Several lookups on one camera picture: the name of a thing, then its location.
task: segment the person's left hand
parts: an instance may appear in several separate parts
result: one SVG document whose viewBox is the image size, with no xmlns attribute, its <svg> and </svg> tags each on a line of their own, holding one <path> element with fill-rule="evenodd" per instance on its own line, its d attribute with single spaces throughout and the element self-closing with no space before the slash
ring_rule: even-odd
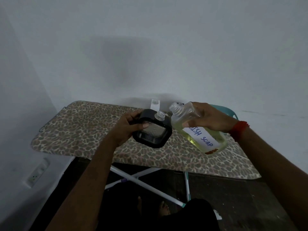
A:
<svg viewBox="0 0 308 231">
<path fill-rule="evenodd" d="M 125 143 L 134 131 L 140 131 L 149 126 L 148 123 L 130 125 L 129 122 L 137 119 L 142 110 L 136 110 L 131 113 L 123 114 L 115 127 L 107 134 L 106 138 L 111 138 L 117 144 L 117 147 Z"/>
</svg>

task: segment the forearm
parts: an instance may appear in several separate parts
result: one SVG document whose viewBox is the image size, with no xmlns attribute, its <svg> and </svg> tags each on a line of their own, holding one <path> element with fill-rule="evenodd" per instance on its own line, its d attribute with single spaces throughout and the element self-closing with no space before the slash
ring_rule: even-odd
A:
<svg viewBox="0 0 308 231">
<path fill-rule="evenodd" d="M 117 144 L 106 136 L 46 230 L 94 230 Z"/>
<path fill-rule="evenodd" d="M 304 217 L 308 217 L 308 175 L 250 128 L 245 129 L 238 143 L 295 224 L 307 227 Z"/>
</svg>

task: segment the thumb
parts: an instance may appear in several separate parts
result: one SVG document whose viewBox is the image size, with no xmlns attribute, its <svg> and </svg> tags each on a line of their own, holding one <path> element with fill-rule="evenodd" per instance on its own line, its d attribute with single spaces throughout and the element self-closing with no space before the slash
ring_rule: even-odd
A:
<svg viewBox="0 0 308 231">
<path fill-rule="evenodd" d="M 131 132 L 134 132 L 134 131 L 141 131 L 145 128 L 149 127 L 149 124 L 148 123 L 143 123 L 143 124 L 134 124 L 134 125 L 131 125 L 129 127 L 130 131 Z"/>
<path fill-rule="evenodd" d="M 183 127 L 207 127 L 209 124 L 208 120 L 206 118 L 195 118 L 192 120 L 189 120 L 187 122 L 184 122 L 182 124 Z"/>
</svg>

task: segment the animal print surface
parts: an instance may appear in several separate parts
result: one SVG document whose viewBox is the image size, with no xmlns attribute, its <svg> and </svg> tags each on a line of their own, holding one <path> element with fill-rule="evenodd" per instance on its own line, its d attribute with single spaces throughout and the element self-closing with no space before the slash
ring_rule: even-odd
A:
<svg viewBox="0 0 308 231">
<path fill-rule="evenodd" d="M 120 116 L 136 108 L 75 101 L 59 112 L 32 140 L 34 150 L 56 155 L 91 159 L 104 136 Z M 188 171 L 240 179 L 256 179 L 260 174 L 245 153 L 227 135 L 229 146 L 212 155 L 200 152 L 173 130 L 162 148 L 154 149 L 130 138 L 118 147 L 113 162 Z"/>
</svg>

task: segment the yellow liquid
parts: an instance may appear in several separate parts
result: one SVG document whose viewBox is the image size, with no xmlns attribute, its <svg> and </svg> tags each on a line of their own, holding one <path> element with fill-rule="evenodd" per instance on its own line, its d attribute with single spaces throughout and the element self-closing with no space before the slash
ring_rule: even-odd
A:
<svg viewBox="0 0 308 231">
<path fill-rule="evenodd" d="M 189 142 L 191 142 L 193 145 L 195 145 L 203 153 L 212 154 L 214 152 L 219 152 L 219 151 L 225 149 L 228 146 L 227 140 L 224 137 L 222 137 L 221 134 L 218 131 L 212 131 L 212 130 L 204 127 L 205 130 L 220 144 L 220 146 L 217 150 L 209 151 L 208 149 L 205 149 L 200 144 L 198 144 L 198 142 L 196 140 L 194 140 L 192 136 L 190 136 L 185 131 L 183 131 L 182 122 L 172 123 L 172 126 L 177 131 L 179 131 L 180 134 L 183 135 Z"/>
</svg>

